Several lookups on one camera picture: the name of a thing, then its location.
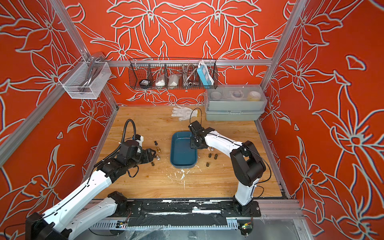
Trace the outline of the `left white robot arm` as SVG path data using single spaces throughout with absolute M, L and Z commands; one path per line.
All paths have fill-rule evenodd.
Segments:
M 44 211 L 26 219 L 27 240 L 73 240 L 100 220 L 128 210 L 127 198 L 117 191 L 95 206 L 83 208 L 101 191 L 132 168 L 151 163 L 157 153 L 143 149 L 144 138 L 122 140 L 119 147 L 95 165 L 95 171 L 67 197 Z

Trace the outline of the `teal plastic storage box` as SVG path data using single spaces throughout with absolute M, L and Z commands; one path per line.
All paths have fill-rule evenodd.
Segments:
M 197 149 L 192 149 L 191 132 L 176 132 L 172 136 L 170 163 L 177 169 L 190 169 L 198 161 Z

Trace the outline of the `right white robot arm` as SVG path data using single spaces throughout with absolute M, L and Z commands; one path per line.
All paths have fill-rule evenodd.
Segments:
M 242 143 L 231 140 L 213 128 L 203 128 L 198 121 L 190 123 L 189 130 L 192 133 L 192 149 L 212 147 L 231 159 L 239 182 L 233 197 L 233 209 L 239 216 L 251 216 L 255 188 L 267 169 L 255 145 L 250 141 Z

